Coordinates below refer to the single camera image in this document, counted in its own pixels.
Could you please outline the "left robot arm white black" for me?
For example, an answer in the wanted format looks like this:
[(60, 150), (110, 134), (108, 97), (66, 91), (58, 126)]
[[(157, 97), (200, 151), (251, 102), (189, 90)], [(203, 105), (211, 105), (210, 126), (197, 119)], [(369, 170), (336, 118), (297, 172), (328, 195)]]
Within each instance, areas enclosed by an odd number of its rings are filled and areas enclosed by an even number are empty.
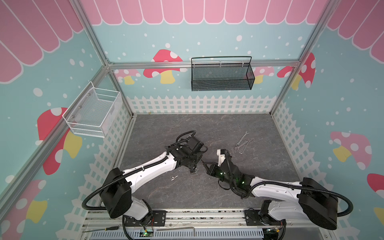
[(208, 150), (196, 136), (196, 131), (179, 135), (176, 142), (165, 146), (158, 157), (121, 171), (112, 169), (103, 185), (89, 194), (82, 202), (86, 211), (107, 211), (111, 219), (131, 217), (141, 221), (152, 216), (150, 206), (144, 200), (132, 196), (140, 187), (179, 167), (186, 167), (193, 174), (203, 154)]

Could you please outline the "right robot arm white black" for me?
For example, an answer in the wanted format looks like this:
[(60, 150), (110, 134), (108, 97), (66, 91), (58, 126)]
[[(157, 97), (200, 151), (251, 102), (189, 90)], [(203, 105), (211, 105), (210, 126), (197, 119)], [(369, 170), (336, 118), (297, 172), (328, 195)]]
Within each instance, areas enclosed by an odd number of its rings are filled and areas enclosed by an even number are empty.
[(309, 220), (327, 230), (337, 229), (339, 217), (349, 215), (354, 205), (347, 197), (329, 191), (314, 179), (300, 182), (265, 180), (242, 173), (228, 150), (217, 151), (218, 161), (204, 162), (207, 174), (228, 184), (226, 188), (242, 199), (265, 198), (259, 216), (266, 225), (283, 220)]

